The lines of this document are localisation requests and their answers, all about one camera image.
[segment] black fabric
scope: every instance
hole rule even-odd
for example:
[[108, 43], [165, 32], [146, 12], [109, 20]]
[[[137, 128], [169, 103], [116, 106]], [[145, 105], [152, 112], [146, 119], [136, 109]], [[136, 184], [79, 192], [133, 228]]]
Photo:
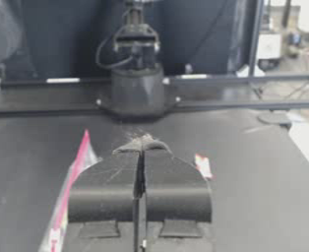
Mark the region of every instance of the black fabric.
[[[255, 1], [227, 1], [224, 8], [223, 0], [165, 0], [148, 7], [146, 21], [161, 37], [160, 58], [166, 74], [182, 74], [188, 63], [196, 73], [225, 74], [231, 56], [237, 60], [229, 61], [229, 71], [245, 63], [248, 39], [237, 43], [231, 53], [232, 42], [236, 45], [239, 35], [249, 37], [251, 28], [245, 22], [248, 18], [240, 20], [243, 15], [236, 16], [241, 14], [236, 12], [236, 3], [240, 3], [240, 10], [251, 10]], [[124, 11], [121, 1], [22, 0], [22, 3], [38, 76], [106, 76], [109, 73], [94, 64], [94, 53], [100, 42], [118, 26]], [[209, 35], [202, 39], [211, 27]], [[192, 55], [201, 40], [202, 45]], [[110, 47], [106, 51], [104, 60], [113, 61]]]
[[19, 79], [34, 75], [23, 31], [21, 0], [0, 1], [0, 76]]

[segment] cable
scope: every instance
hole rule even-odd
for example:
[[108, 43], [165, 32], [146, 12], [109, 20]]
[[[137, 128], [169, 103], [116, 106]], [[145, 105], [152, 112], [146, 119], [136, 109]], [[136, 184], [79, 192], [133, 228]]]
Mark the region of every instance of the cable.
[[[126, 16], [128, 13], [130, 12], [130, 10], [132, 10], [132, 9], [128, 9], [128, 10], [125, 10], [125, 12], [122, 13], [122, 15], [121, 15], [121, 20], [122, 20], [122, 21], [124, 21], [125, 16]], [[117, 33], [117, 31], [118, 31], [120, 29], [121, 29], [121, 27], [117, 28], [117, 29], [116, 29], [116, 32], [114, 32], [108, 38], [105, 38], [105, 39], [102, 40], [102, 42], [100, 43], [100, 45], [98, 45], [98, 47], [97, 47], [97, 51], [96, 51], [96, 64], [97, 64], [97, 66], [98, 66], [100, 68], [102, 68], [102, 69], [105, 69], [105, 70], [112, 70], [113, 68], [117, 68], [117, 67], [121, 67], [121, 66], [126, 65], [126, 64], [132, 61], [132, 59], [133, 59], [132, 56], [128, 56], [125, 59], [122, 59], [122, 60], [120, 60], [120, 61], [117, 61], [116, 63], [112, 63], [112, 64], [105, 64], [105, 63], [101, 62], [101, 53], [102, 53], [102, 49], [104, 49], [104, 47], [106, 46], [106, 43], [110, 41], [110, 39], [113, 38], [114, 34]]]
[[219, 22], [219, 20], [220, 20], [223, 14], [224, 14], [224, 10], [225, 10], [225, 7], [228, 6], [228, 2], [229, 2], [229, 0], [225, 0], [225, 1], [223, 2], [221, 6], [220, 6], [220, 9], [219, 9], [219, 11], [217, 11], [217, 14], [216, 14], [216, 16], [215, 16], [215, 18], [213, 18], [213, 20], [212, 20], [212, 23], [209, 24], [208, 29], [207, 29], [207, 31], [205, 31], [205, 33], [204, 33], [204, 35], [202, 35], [202, 37], [201, 37], [201, 39], [200, 39], [200, 41], [198, 41], [196, 47], [194, 47], [194, 49], [193, 49], [193, 52], [192, 52], [192, 54], [190, 54], [188, 60], [186, 60], [186, 64], [190, 64], [192, 59], [196, 57], [196, 55], [197, 55], [197, 53], [198, 53], [198, 50], [200, 50], [201, 47], [202, 47], [202, 44], [207, 42], [207, 40], [208, 40], [209, 37], [212, 36], [213, 28], [216, 27], [217, 22]]
[[113, 68], [117, 68], [117, 67], [121, 67], [124, 66], [125, 64], [128, 64], [130, 61], [132, 61], [132, 56], [129, 56], [128, 58], [117, 61], [116, 63], [112, 63], [112, 64], [104, 64], [101, 62], [101, 52], [102, 52], [102, 49], [108, 43], [108, 41], [110, 40], [110, 38], [108, 37], [98, 45], [98, 48], [97, 48], [97, 51], [96, 51], [96, 64], [98, 67], [101, 67], [102, 69], [106, 69], [106, 70], [110, 70]]

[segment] black table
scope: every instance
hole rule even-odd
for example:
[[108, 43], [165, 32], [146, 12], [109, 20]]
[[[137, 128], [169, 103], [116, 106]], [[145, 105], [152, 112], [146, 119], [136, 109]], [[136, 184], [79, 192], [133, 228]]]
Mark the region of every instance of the black table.
[[104, 115], [0, 118], [0, 252], [38, 251], [85, 129], [101, 157], [145, 133], [185, 161], [209, 157], [217, 252], [309, 251], [309, 162], [283, 128], [229, 110], [141, 124]]

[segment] screw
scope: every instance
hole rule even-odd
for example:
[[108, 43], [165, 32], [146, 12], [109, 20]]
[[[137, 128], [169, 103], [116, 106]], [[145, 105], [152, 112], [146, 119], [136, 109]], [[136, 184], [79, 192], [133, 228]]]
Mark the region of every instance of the screw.
[[164, 85], [169, 85], [169, 78], [164, 78], [162, 84], [164, 84]]

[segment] white wall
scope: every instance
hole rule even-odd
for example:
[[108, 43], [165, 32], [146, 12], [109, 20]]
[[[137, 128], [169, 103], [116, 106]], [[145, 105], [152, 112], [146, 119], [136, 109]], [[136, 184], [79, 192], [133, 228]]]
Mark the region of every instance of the white wall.
[[[284, 0], [271, 0], [271, 4], [273, 6], [283, 6], [284, 5]], [[309, 0], [292, 0], [291, 5], [300, 5], [301, 2], [309, 2]]]

